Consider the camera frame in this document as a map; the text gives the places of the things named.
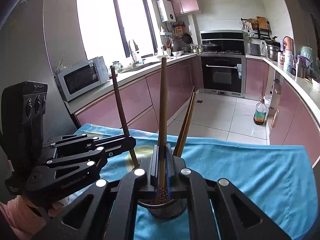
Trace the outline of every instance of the white floor tile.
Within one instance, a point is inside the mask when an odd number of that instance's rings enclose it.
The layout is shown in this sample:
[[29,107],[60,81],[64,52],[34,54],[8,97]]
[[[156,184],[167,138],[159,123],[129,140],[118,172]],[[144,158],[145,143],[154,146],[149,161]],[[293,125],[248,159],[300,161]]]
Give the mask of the white floor tile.
[[[173,120],[167,127],[167,134],[178,136],[181,125],[181,121]],[[227,140],[228,132],[191,123],[188,131],[188,137],[215,138],[225,141]]]
[[220,100],[220,101],[228,101],[228,102],[235,103],[237,98],[230,97],[230,96],[215,95],[215,94],[199,93],[196,96],[196,100]]
[[246,98],[237,98],[237,104],[256,106],[259,101],[246,99]]
[[267,140],[229,132],[227,142],[267,145]]
[[265,125],[253,122],[255,106],[236,104],[230,132],[267,139]]
[[[229,131],[234,109],[232,102],[204,100],[201,104],[195,103],[191,123]],[[183,121],[186,111],[185,108],[176,120]]]

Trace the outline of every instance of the water heater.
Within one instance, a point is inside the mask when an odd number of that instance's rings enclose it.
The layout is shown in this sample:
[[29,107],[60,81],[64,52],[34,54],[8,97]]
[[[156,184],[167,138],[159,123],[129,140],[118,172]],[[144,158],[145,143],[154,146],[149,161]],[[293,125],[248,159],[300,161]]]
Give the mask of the water heater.
[[175,22],[176,17],[174,16],[172,3],[167,0],[159,0],[157,1],[157,3],[158,3],[162,22],[170,22],[170,23]]

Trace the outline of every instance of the oven handle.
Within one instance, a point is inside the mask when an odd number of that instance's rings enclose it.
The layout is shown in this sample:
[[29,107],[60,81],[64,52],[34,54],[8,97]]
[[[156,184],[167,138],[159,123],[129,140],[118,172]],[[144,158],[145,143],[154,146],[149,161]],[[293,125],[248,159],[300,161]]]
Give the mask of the oven handle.
[[[224,67],[224,66],[209,66],[209,65],[206,65],[207,67]],[[224,68],[235,68],[235,69],[238,69],[237,66],[234,66],[234,67],[224,67]]]

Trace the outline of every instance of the oven door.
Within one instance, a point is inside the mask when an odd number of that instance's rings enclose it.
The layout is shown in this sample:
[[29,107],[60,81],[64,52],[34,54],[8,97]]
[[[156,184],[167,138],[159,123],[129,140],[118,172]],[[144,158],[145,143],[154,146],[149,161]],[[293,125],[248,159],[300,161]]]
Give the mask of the oven door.
[[101,84],[94,63],[65,70],[58,77],[67,101]]
[[239,57],[201,57],[204,89],[241,94],[242,59]]

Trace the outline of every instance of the wooden chopstick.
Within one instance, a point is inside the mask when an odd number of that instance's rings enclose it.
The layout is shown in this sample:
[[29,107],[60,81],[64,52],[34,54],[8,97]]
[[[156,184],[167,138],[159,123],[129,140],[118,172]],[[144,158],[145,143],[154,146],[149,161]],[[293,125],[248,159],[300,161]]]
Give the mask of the wooden chopstick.
[[165,187],[165,152],[167,144],[167,59],[161,61],[160,111],[159,111],[159,187]]
[[[121,102],[121,98],[120,98],[118,82],[117,82],[117,78],[116,78],[116,71],[115,71],[114,67],[111,67],[111,74],[112,74],[113,89],[115,91],[116,103],[117,103],[117,107],[118,107],[118,112],[119,112],[120,122],[121,122],[121,125],[122,125],[122,130],[123,130],[124,136],[125,137],[129,137],[130,133],[129,133],[129,129],[128,129],[128,126],[127,126],[127,122],[125,120],[125,115],[124,115],[122,102]],[[130,150],[129,153],[130,153],[131,159],[133,161],[134,167],[138,168],[139,167],[139,163],[138,163],[136,154],[134,152],[134,149]]]
[[191,105],[190,105],[190,109],[189,109],[189,112],[188,112],[186,125],[185,125],[185,127],[183,129],[183,134],[181,136],[181,141],[180,141],[179,148],[178,148],[178,151],[177,151],[177,157],[181,157],[181,155],[182,155],[182,151],[183,151],[183,148],[184,148],[184,145],[185,145],[185,142],[186,142],[186,139],[187,139],[188,131],[189,131],[189,126],[190,126],[190,122],[191,122],[193,108],[195,106],[195,101],[196,101],[196,93],[193,93],[192,94],[192,98],[191,98]]
[[177,143],[176,143],[176,146],[175,146],[175,148],[173,150],[173,154],[172,154],[173,156],[177,156],[177,152],[178,152],[179,145],[180,145],[180,142],[181,142],[183,130],[184,130],[184,127],[186,126],[188,113],[189,113],[189,109],[190,109],[191,102],[192,102],[192,96],[193,96],[193,93],[195,92],[195,90],[196,90],[196,87],[193,87],[192,93],[191,93],[191,97],[190,97],[190,100],[189,100],[189,104],[188,104],[188,108],[187,108],[186,114],[184,115],[183,123],[182,123],[181,129],[180,129],[180,132],[179,132]]

